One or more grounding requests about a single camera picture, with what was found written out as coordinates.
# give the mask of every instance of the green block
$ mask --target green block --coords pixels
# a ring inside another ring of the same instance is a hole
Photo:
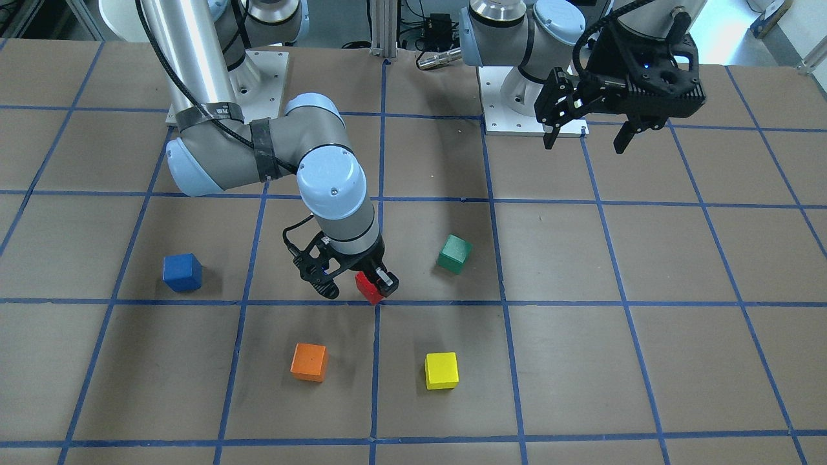
[[[439,252],[437,265],[455,274],[460,274],[473,247],[470,242],[463,241],[451,234],[448,236],[448,240],[445,241],[442,252]]]

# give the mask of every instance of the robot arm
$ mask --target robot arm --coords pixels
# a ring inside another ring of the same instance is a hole
[[[545,147],[552,148],[562,125],[588,113],[627,116],[614,139],[617,153],[635,134],[662,129],[670,117],[694,114],[706,96],[688,31],[704,5],[705,0],[620,0],[587,29],[573,49],[578,76],[555,68],[534,104],[547,129]],[[583,68],[581,47],[597,31],[600,38]]]
[[[614,10],[589,27],[572,3],[471,0],[461,13],[463,60],[515,66],[501,92],[511,109],[543,124],[547,149],[567,123],[613,113],[628,117],[614,140],[622,153],[635,134],[661,129],[668,118],[689,117],[703,105],[698,50],[688,31],[706,0],[616,0]],[[580,50],[598,31],[584,68]],[[426,66],[456,55],[437,55]],[[572,57],[576,75],[565,72]]]
[[[266,7],[290,3],[246,0],[239,24],[247,19],[245,14],[263,15],[262,8],[268,11]],[[210,26],[213,17],[207,3],[136,0],[136,7],[170,77],[181,137],[167,146],[167,161],[182,192],[216,194],[296,175],[302,200],[313,212],[310,218],[315,217],[322,229],[303,250],[289,242],[287,232],[309,218],[284,232],[302,279],[320,295],[335,299],[339,290],[333,279],[346,270],[362,271],[381,295],[390,295],[399,280],[382,263],[385,247],[365,172],[350,148],[344,120],[333,102],[306,93],[286,105],[283,117],[244,123],[225,64],[226,54],[238,46],[224,31],[227,39],[222,52],[217,29]],[[299,8],[283,23],[296,18],[303,21],[305,12]],[[244,41],[255,37],[254,31],[249,28]],[[318,254],[311,253],[314,248]],[[335,271],[329,270],[332,259],[339,263]]]

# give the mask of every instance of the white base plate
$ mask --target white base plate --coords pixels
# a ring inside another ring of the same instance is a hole
[[[253,60],[263,75],[261,84],[256,89],[249,89],[247,93],[236,90],[236,103],[241,105],[244,112],[244,122],[263,117],[278,117],[281,101],[284,98],[284,87],[287,83],[287,65],[289,53],[286,51],[247,51],[247,57]],[[172,108],[166,116],[169,126],[177,126]]]
[[[500,88],[511,68],[483,66],[477,68],[480,77],[480,97],[485,114],[485,131],[494,136],[542,136],[543,125],[534,117],[517,113],[503,103]],[[576,119],[560,128],[559,137],[580,137],[589,134],[585,119]]]

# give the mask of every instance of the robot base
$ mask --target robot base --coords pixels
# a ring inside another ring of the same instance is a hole
[[[248,50],[244,65],[230,72],[236,91],[236,103],[244,112],[244,123],[263,117],[278,117],[287,83],[289,53],[286,51]],[[177,126],[172,108],[166,123]]]
[[[534,117],[515,112],[504,102],[500,88],[511,71],[509,66],[483,66],[477,68],[480,79],[480,97],[485,113],[485,132],[492,136],[540,137],[545,131]],[[581,137],[589,133],[585,119],[569,122],[560,129],[559,137]]]

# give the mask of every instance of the red block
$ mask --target red block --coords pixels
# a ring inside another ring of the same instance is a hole
[[[379,304],[385,297],[379,293],[376,286],[367,279],[363,271],[356,273],[356,288],[365,296],[371,305]]]

